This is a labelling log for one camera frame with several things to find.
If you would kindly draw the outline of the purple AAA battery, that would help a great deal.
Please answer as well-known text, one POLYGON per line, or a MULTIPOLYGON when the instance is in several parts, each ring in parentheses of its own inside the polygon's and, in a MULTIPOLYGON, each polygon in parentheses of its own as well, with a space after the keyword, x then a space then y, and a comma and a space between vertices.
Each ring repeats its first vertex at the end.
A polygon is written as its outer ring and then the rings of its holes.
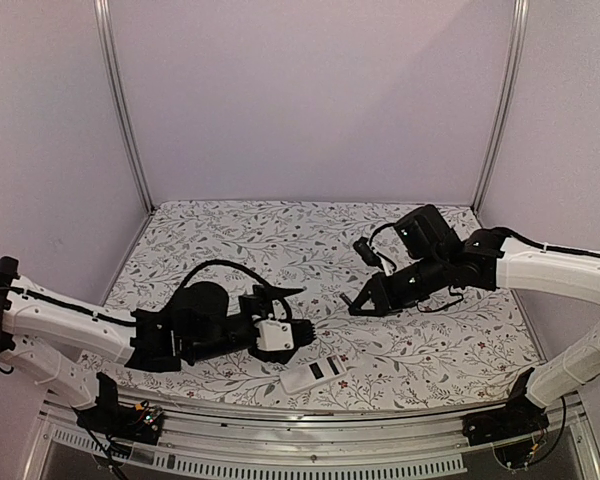
POLYGON ((347 304, 350 305, 352 300, 344 293, 340 294, 340 298, 347 304))

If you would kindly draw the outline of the white remote control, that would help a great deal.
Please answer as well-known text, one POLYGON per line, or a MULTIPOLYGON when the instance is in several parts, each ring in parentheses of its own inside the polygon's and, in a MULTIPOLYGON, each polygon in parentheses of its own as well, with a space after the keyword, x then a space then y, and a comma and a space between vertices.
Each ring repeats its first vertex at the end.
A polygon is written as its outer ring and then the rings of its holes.
POLYGON ((347 368, 338 356, 328 356, 280 374, 285 393, 295 395, 317 386, 331 383, 347 375, 347 368))

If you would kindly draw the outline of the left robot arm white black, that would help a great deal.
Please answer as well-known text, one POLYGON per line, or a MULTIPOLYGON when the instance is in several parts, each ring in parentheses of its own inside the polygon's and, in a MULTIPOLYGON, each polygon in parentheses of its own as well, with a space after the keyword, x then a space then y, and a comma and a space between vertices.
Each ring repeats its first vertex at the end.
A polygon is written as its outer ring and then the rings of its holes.
POLYGON ((271 285, 250 269, 228 262, 255 280, 230 313, 228 292, 186 275, 158 311, 111 310, 41 287, 18 272, 12 257, 0 258, 0 362, 28 373, 63 396, 108 434, 128 426, 126 408, 114 401, 112 382, 84 373, 56 350, 87 350, 128 369, 165 373, 183 365, 246 351, 269 363, 286 364, 315 339, 313 324, 296 319, 287 302, 296 288, 271 285))

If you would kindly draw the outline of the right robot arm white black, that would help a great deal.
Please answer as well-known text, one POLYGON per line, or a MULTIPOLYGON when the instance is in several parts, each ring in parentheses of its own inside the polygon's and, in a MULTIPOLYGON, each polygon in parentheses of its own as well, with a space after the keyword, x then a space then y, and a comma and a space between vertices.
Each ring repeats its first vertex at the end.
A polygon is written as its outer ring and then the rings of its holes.
MULTIPOLYGON (((433 205, 418 207, 391 226, 413 262, 372 275, 355 299, 345 301, 352 316, 397 314, 444 288, 458 296, 466 287, 532 290, 600 306, 600 252, 536 242, 505 227, 478 229, 462 240, 433 205)), ((536 411, 599 375, 600 321, 516 380, 497 427, 504 435, 519 435, 536 411)))

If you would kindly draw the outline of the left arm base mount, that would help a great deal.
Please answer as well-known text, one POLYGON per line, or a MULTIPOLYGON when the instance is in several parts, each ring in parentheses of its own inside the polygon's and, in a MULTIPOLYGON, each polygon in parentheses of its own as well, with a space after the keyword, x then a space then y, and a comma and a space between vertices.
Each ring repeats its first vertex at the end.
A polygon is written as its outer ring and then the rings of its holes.
POLYGON ((110 438, 157 445, 164 425, 164 410, 144 400, 134 406, 119 402, 116 382, 96 374, 98 392, 93 407, 77 410, 78 425, 110 438))

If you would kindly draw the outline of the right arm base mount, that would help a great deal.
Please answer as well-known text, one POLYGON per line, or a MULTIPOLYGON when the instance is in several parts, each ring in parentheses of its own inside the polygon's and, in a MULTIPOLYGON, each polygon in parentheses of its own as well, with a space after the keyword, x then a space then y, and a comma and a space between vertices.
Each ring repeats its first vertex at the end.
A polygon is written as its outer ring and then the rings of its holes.
MULTIPOLYGON (((528 369, 515 381, 503 406, 462 418, 462 434, 470 446, 540 433, 549 426, 546 408, 536 406, 526 397, 527 383, 533 371, 533 368, 528 369)), ((537 441, 526 440, 497 447, 495 457, 502 466, 518 470, 533 463, 538 449, 537 441)))

